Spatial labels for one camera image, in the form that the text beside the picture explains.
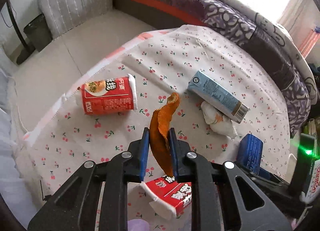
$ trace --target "stand base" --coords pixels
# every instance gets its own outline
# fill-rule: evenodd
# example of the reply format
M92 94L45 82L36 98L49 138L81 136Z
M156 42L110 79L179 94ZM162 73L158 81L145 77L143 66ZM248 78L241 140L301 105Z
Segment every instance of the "stand base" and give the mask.
M27 58L33 53L33 51L35 51L35 47L32 45L32 43L28 44L29 46L29 51L26 50L25 48L23 50L21 50L20 55L17 58L17 65L22 64L24 61L27 60Z

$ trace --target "cherry print tablecloth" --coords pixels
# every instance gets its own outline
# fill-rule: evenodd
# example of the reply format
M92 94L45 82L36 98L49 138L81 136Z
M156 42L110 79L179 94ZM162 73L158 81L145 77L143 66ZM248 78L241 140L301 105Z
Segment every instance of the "cherry print tablecloth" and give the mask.
M188 81L202 71L250 110L241 124L235 124L238 137L212 132L200 110L201 98L187 91ZM138 109L108 116L87 116L73 95L77 86L132 74L136 79ZM283 177L289 155L289 122L284 98L263 68L223 36L205 27L184 25L178 29L143 33L90 69L65 93L25 135L34 170L54 193L86 160L106 162L140 139L152 112L166 103L173 92L181 104L171 127L177 137L208 160L223 163L235 160L240 139L247 133L263 143L261 166ZM149 151L145 181L164 175ZM151 230L178 230L189 214L167 221L148 205L145 192L128 187L128 219L142 218Z

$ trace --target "trash can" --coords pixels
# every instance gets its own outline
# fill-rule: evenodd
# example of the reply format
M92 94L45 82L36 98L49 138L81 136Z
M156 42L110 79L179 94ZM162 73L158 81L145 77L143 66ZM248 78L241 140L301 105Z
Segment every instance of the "trash can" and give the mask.
M23 32L39 52L52 41L51 32L42 13L24 27Z

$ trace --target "silver screw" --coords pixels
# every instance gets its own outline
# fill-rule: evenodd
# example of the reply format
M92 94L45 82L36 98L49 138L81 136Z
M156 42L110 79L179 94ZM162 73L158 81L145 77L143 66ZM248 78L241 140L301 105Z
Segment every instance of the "silver screw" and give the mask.
M85 168L92 168L94 166L94 163L93 163L93 161L86 161L85 163L84 163L84 167Z
M130 158L131 157L131 152L123 152L122 154L121 154L121 156L122 156L122 158Z
M224 166L228 169L233 169L235 167L235 165L233 164L233 162L225 162Z
M197 157L197 154L194 152L189 152L189 153L187 153L187 157L190 159L194 159L195 157Z

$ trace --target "dark blue box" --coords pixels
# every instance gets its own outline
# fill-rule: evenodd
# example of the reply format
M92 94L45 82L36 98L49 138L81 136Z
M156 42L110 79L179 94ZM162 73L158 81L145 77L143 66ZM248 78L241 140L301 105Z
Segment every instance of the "dark blue box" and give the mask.
M240 141L237 162L254 172L259 173L263 142L252 134L247 134Z

